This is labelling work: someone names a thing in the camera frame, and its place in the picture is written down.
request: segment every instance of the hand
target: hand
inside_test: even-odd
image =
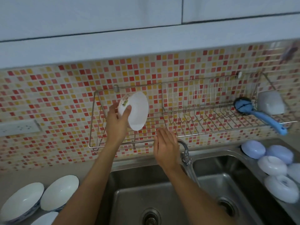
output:
[[[131,106],[127,106],[121,118],[118,118],[116,109],[118,103],[110,106],[106,119],[107,144],[117,145],[119,147],[125,139],[128,126],[128,117],[131,112]]]
[[[177,170],[180,152],[175,134],[169,132],[167,128],[159,128],[156,134],[154,137],[154,156],[157,163],[166,174]]]

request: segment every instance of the blue ladle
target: blue ladle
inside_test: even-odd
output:
[[[254,115],[258,119],[272,126],[280,135],[287,135],[287,129],[282,124],[274,120],[265,113],[258,112],[254,109],[252,102],[247,97],[236,98],[233,103],[234,108],[242,115]]]

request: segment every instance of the double basin sink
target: double basin sink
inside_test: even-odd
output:
[[[280,139],[262,140],[266,147],[287,146]],[[184,172],[206,191],[237,224],[300,224],[300,203],[275,199],[263,185],[267,176],[240,144],[189,152]],[[153,156],[114,162],[95,224],[190,224],[167,176]]]

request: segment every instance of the sink basin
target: sink basin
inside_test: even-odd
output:
[[[113,171],[95,224],[189,224],[184,208],[158,165]]]
[[[295,224],[252,172],[231,155],[196,160],[198,182],[238,224]]]

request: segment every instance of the electrical outlet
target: electrical outlet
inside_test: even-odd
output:
[[[40,132],[41,128],[34,119],[0,123],[0,136],[10,136]]]

